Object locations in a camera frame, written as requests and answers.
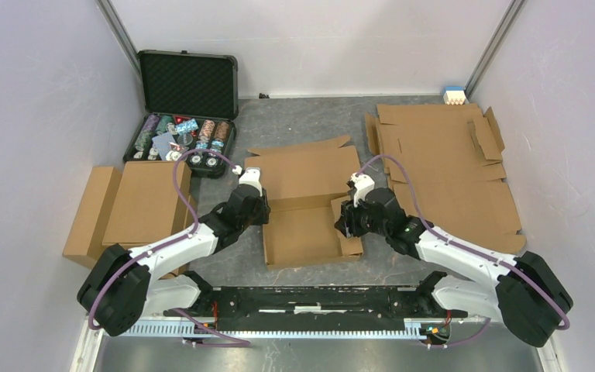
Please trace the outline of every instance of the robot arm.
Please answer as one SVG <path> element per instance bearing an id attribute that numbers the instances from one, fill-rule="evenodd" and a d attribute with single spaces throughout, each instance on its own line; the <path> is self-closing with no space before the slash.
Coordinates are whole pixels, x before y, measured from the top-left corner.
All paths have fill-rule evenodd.
<path id="1" fill-rule="evenodd" d="M 351 200 L 342 203 L 341 218 L 335 224 L 343 235 L 380 234 L 400 254 L 442 265 L 469 278 L 464 281 L 440 271 L 432 273 L 417 289 L 424 310 L 456 309 L 500 320 L 519 339 L 537 347 L 546 343 L 561 321 L 558 313 L 510 269 L 450 245 L 450 240 L 515 266 L 565 313 L 572 308 L 573 300 L 539 255 L 498 253 L 456 238 L 430 222 L 428 229 L 419 217 L 405 214 L 392 190 L 374 188 L 373 180 L 365 174 L 353 174 L 348 185 Z"/>
<path id="2" fill-rule="evenodd" d="M 148 257 L 134 263 L 108 289 L 98 304 L 95 319 L 110 336 L 117 336 L 141 316 L 191 307 L 200 294 L 192 279 L 185 275 L 159 279 L 192 260 L 230 246 L 250 225 L 268 223 L 270 207 L 260 176 L 260 169 L 246 169 L 229 200 L 203 215 L 193 233 L 190 226 L 147 246 L 125 250 L 115 244 L 107 248 L 78 292 L 79 303 L 90 311 L 106 281 L 133 257 L 148 252 Z"/>

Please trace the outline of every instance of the black carrying case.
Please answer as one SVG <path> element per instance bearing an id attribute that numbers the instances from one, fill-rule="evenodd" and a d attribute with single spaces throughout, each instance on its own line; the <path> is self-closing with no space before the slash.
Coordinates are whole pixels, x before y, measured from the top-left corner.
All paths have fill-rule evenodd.
<path id="1" fill-rule="evenodd" d="M 134 158 L 138 153 L 134 144 L 151 114 L 171 115 L 174 124 L 177 118 L 195 119 L 199 133 L 205 120 L 212 120 L 216 127 L 220 122 L 229 124 L 229 134 L 222 148 L 222 155 L 229 157 L 236 141 L 238 116 L 238 62 L 234 56 L 194 54 L 185 50 L 180 53 L 157 50 L 142 50 L 138 53 L 143 79 L 145 108 L 149 112 L 136 131 L 124 155 L 124 162 L 148 160 L 150 148 L 145 149 L 141 159 Z M 208 148 L 211 148 L 215 130 L 212 130 Z M 197 138 L 187 146 L 195 148 Z M 225 173 L 227 164 L 218 159 L 217 165 L 209 167 L 207 154 L 194 164 L 192 157 L 186 159 L 192 173 L 199 177 L 217 178 Z"/>

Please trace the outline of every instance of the white wall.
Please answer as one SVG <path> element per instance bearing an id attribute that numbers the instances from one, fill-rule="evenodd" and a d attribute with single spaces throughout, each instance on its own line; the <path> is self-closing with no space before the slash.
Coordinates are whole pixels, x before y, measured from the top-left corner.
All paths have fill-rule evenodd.
<path id="1" fill-rule="evenodd" d="M 563 359 L 595 370 L 595 2 L 528 2 L 473 99 L 500 123 L 528 248 L 575 300 Z"/>
<path id="2" fill-rule="evenodd" d="M 0 2 L 0 370 L 67 370 L 88 271 L 62 258 L 90 169 L 120 164 L 139 82 L 91 0 Z"/>
<path id="3" fill-rule="evenodd" d="M 509 0 L 112 0 L 138 50 L 233 54 L 240 94 L 438 94 L 464 85 Z"/>

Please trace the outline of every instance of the poker chip case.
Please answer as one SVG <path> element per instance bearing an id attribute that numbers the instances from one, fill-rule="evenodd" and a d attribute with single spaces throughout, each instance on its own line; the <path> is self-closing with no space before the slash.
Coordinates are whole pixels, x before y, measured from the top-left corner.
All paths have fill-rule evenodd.
<path id="1" fill-rule="evenodd" d="M 236 124 L 233 120 L 239 113 L 236 58 L 186 51 L 176 53 L 142 50 L 138 53 L 138 59 L 148 114 L 136 130 L 124 155 L 124 161 L 149 160 L 151 144 L 140 151 L 136 148 L 142 147 L 137 146 L 136 140 L 141 136 L 143 127 L 151 115 L 171 115 L 176 126 L 188 119 L 195 119 L 198 124 L 196 130 L 183 135 L 171 133 L 174 134 L 176 143 L 189 150 L 200 143 L 199 148 L 221 150 L 222 154 L 228 157 L 236 140 Z M 215 123 L 215 128 L 208 124 L 209 120 Z M 216 133 L 226 137 L 226 140 L 222 141 L 224 146 L 216 146 L 221 140 L 216 138 Z M 204 147 L 203 140 L 206 138 L 209 139 L 208 146 Z M 206 153 L 199 156 L 199 161 L 196 161 L 197 158 L 186 159 L 192 174 L 217 178 L 225 173 L 227 164 L 219 158 Z"/>

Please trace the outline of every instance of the cardboard box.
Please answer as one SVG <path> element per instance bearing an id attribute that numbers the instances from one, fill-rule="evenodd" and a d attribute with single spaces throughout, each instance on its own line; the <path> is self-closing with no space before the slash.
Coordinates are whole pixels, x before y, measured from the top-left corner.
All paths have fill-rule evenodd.
<path id="1" fill-rule="evenodd" d="M 103 244 L 125 248 L 155 243 L 188 227 L 192 222 L 172 182 L 174 162 L 140 161 L 124 166 L 122 181 L 112 207 Z M 177 170 L 180 189 L 188 194 L 191 170 L 182 163 Z"/>
<path id="2" fill-rule="evenodd" d="M 378 105 L 366 115 L 373 153 L 388 153 L 407 169 L 425 218 L 459 238 L 504 253 L 525 245 L 514 199 L 503 182 L 505 148 L 491 109 L 475 105 Z M 416 214 L 403 174 L 384 161 L 389 187 Z"/>
<path id="3" fill-rule="evenodd" d="M 354 261 L 363 254 L 360 239 L 344 239 L 334 229 L 350 175 L 359 170 L 349 136 L 321 142 L 248 149 L 246 167 L 261 168 L 270 222 L 263 248 L 270 268 Z"/>
<path id="4" fill-rule="evenodd" d="M 63 256 L 88 269 L 95 266 L 106 248 L 101 242 L 121 178 L 117 168 L 92 168 Z"/>

